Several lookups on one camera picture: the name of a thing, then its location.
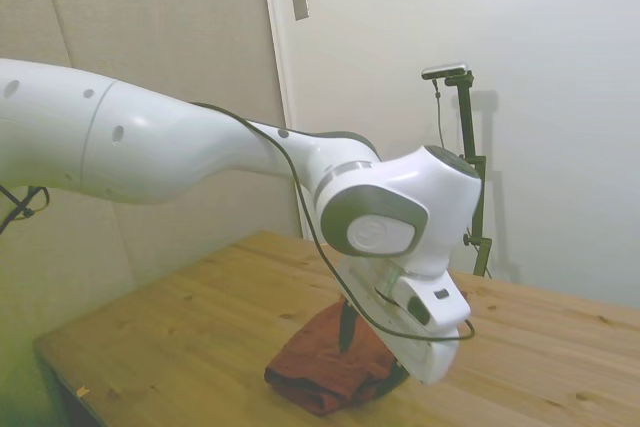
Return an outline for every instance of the circular hole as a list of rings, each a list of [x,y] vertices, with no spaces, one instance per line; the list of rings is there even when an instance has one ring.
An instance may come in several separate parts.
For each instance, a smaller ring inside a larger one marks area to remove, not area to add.
[[[13,94],[15,94],[18,91],[19,88],[20,88],[20,81],[19,80],[12,80],[4,88],[4,98],[8,99]]]
[[[123,137],[124,137],[124,127],[119,125],[115,129],[113,129],[112,139],[114,144],[119,144],[122,141]]]

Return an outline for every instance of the door frame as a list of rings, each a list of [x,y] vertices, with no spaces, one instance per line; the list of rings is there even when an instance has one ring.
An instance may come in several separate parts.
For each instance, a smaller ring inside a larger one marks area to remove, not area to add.
[[[296,106],[293,102],[293,92],[291,89],[291,75],[289,74],[289,62],[287,61],[288,55],[285,48],[284,34],[281,26],[284,25],[283,16],[286,14],[283,12],[283,6],[279,5],[277,0],[267,0],[267,8],[269,11],[269,23],[271,24],[271,36],[273,39],[273,50],[276,55],[276,68],[278,70],[278,83],[280,84],[280,96],[282,98],[282,111],[284,115],[284,124],[288,129],[300,130],[300,125],[296,117]],[[309,224],[304,216],[302,210],[302,204],[300,197],[296,192],[296,201],[298,204],[298,215],[300,217],[300,230],[303,238],[312,240],[311,230]],[[311,204],[311,210],[315,210],[313,204]]]

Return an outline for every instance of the black cable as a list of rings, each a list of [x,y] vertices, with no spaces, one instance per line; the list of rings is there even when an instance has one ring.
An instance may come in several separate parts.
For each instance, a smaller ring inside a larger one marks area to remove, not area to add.
[[[440,97],[442,97],[442,94],[440,94],[440,89],[438,89],[438,81],[433,79],[432,82],[436,89],[436,102],[438,103],[438,134],[440,135],[440,147],[444,149],[444,137],[442,137],[442,109],[440,108]]]
[[[9,215],[2,221],[0,224],[0,235],[5,231],[7,226],[13,222],[14,220],[22,220],[18,219],[18,216],[25,211],[28,211],[27,206],[33,200],[33,198],[38,195],[41,191],[45,192],[45,197],[47,198],[47,205],[49,205],[49,201],[51,200],[49,197],[49,192],[44,187],[29,187],[29,192],[25,196],[24,199],[18,202],[15,209],[11,211]]]
[[[333,264],[331,263],[329,258],[324,253],[324,250],[322,249],[322,245],[320,245],[320,241],[318,240],[318,236],[316,234],[315,228],[313,227],[313,221],[311,219],[311,214],[309,213],[309,209],[307,207],[307,203],[304,200],[304,193],[302,192],[302,184],[300,183],[300,178],[298,177],[298,172],[296,171],[296,167],[293,164],[293,160],[291,160],[291,157],[289,156],[289,154],[287,153],[285,148],[282,147],[282,145],[280,145],[280,143],[277,140],[273,139],[272,137],[270,137],[269,135],[267,135],[266,133],[261,131],[259,128],[257,128],[255,125],[253,125],[251,122],[249,122],[246,119],[240,117],[239,115],[234,114],[233,112],[230,112],[230,111],[228,111],[226,109],[223,109],[222,107],[217,107],[217,106],[211,105],[211,104],[205,104],[205,103],[201,103],[201,102],[191,102],[191,103],[193,105],[197,105],[199,107],[204,107],[204,108],[207,108],[207,109],[215,110],[216,112],[220,112],[220,113],[222,113],[224,115],[227,115],[227,116],[235,119],[236,121],[238,121],[240,124],[245,126],[247,129],[249,129],[253,133],[255,133],[258,136],[262,137],[263,139],[267,140],[278,151],[280,151],[280,153],[284,156],[285,160],[289,164],[289,168],[291,169],[291,175],[293,176],[294,185],[295,185],[296,191],[298,192],[298,195],[300,197],[300,204],[302,205],[302,210],[304,212],[304,216],[305,216],[305,218],[307,220],[307,223],[309,224],[309,230],[311,231],[311,237],[313,238],[313,242],[314,242],[314,244],[316,246],[316,249],[318,250],[318,253],[320,254],[320,257],[322,258],[324,263],[327,265],[327,267],[329,267],[329,270],[331,271],[333,276],[336,278],[336,280],[338,281],[340,286],[343,288],[343,290],[345,291],[345,293],[349,297],[349,301],[351,303],[353,303],[355,308],[360,312],[360,314],[371,325],[373,325],[376,329],[384,332],[385,334],[389,334],[389,335],[392,335],[394,337],[400,337],[400,338],[403,338],[403,339],[411,339],[411,340],[420,340],[420,341],[425,341],[425,342],[457,342],[457,341],[463,341],[463,340],[470,340],[475,336],[476,330],[473,327],[473,324],[469,320],[465,320],[465,323],[469,326],[469,333],[466,334],[466,335],[461,335],[461,336],[457,336],[457,337],[425,337],[425,336],[422,336],[422,335],[405,334],[405,333],[402,333],[402,332],[397,332],[395,330],[388,329],[385,326],[383,326],[383,325],[379,324],[378,322],[376,322],[375,319],[373,319],[369,314],[367,314],[367,312],[362,308],[360,303],[356,300],[355,296],[353,295],[353,292],[351,292],[351,289],[349,289],[349,287],[344,282],[344,280],[342,280],[342,277],[340,277],[340,274],[338,274],[336,268],[333,266]]]
[[[42,207],[40,207],[39,209],[25,209],[25,213],[22,214],[22,217],[17,217],[15,219],[13,219],[14,222],[17,222],[19,220],[27,220],[30,219],[31,217],[33,217],[34,214],[37,214],[38,212],[42,212],[44,209],[46,209],[47,207],[49,207],[49,204],[51,203],[51,195],[49,194],[49,190],[47,190],[46,187],[41,187],[42,189],[42,193],[44,194],[44,205]]]

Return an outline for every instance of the white wall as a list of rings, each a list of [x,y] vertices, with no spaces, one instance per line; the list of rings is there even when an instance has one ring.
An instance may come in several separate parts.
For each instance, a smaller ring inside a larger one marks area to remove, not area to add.
[[[296,128],[437,143],[422,68],[474,70],[496,277],[640,307],[640,0],[273,0]],[[454,92],[448,147],[461,150]],[[469,249],[453,267],[471,270]]]

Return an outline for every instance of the light switch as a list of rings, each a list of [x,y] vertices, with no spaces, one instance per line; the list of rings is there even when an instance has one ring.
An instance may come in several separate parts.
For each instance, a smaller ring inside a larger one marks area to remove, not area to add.
[[[296,20],[302,20],[309,17],[309,4],[307,0],[293,0],[293,12]]]

